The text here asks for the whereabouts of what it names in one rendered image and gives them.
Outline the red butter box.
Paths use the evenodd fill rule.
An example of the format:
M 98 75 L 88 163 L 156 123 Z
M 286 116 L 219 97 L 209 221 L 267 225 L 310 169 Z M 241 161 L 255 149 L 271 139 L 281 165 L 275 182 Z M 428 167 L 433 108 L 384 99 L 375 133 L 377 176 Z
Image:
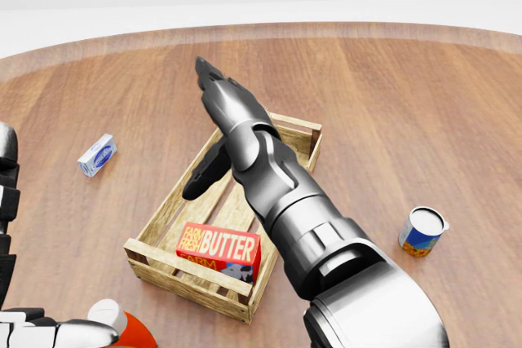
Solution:
M 176 254 L 190 262 L 256 284 L 261 263 L 260 235 L 188 222 Z

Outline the small white blue box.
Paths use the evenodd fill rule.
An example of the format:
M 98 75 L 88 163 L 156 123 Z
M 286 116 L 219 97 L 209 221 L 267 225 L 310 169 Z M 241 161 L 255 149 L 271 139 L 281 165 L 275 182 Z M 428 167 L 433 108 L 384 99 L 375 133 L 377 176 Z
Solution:
M 100 137 L 78 160 L 84 175 L 93 177 L 117 152 L 117 146 L 111 134 Z

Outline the blue yellow tin can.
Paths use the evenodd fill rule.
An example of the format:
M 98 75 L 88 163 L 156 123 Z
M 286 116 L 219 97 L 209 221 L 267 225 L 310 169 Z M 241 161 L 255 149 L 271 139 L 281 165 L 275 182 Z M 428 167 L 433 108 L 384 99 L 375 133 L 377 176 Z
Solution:
M 419 258 L 425 257 L 448 229 L 449 223 L 438 211 L 427 206 L 418 206 L 410 211 L 398 242 L 406 253 Z

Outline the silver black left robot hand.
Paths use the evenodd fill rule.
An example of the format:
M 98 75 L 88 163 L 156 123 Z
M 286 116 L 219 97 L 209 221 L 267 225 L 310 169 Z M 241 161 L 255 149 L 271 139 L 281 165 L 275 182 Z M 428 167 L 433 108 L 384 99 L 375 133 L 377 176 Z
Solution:
M 18 139 L 14 129 L 0 121 L 0 348 L 104 348 L 117 342 L 118 331 L 100 322 L 71 319 L 57 322 L 41 307 L 2 306 L 10 287 L 16 256 L 10 253 L 10 222 L 20 203 L 16 184 Z

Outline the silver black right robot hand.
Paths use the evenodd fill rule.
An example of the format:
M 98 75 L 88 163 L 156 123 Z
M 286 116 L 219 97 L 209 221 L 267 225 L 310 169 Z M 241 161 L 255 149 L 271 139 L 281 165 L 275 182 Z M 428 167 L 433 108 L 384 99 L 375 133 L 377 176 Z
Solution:
M 200 56 L 195 69 L 201 101 L 223 136 L 192 171 L 182 193 L 185 200 L 197 199 L 229 170 L 262 220 L 323 193 L 251 92 Z

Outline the wooden slat tray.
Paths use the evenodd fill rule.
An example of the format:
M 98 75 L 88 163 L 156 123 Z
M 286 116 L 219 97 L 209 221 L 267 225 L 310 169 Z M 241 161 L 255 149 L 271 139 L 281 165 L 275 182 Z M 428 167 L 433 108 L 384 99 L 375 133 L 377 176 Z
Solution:
M 263 228 L 256 231 L 261 237 L 261 260 L 259 280 L 254 286 L 234 281 L 175 253 L 186 222 L 211 221 L 238 231 L 246 231 L 254 223 L 254 213 L 246 203 L 242 187 L 230 174 L 194 201 L 185 201 L 181 196 L 192 170 L 220 136 L 220 131 L 215 130 L 138 237 L 130 238 L 124 249 L 140 279 L 249 324 L 278 258 L 276 247 Z

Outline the orange bottle with white cap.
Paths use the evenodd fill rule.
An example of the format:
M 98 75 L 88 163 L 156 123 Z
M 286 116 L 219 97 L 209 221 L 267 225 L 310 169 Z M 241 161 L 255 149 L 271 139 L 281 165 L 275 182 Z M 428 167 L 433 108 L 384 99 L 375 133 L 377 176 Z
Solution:
M 118 332 L 118 340 L 106 348 L 157 348 L 149 329 L 113 299 L 105 298 L 95 303 L 87 318 L 111 326 Z

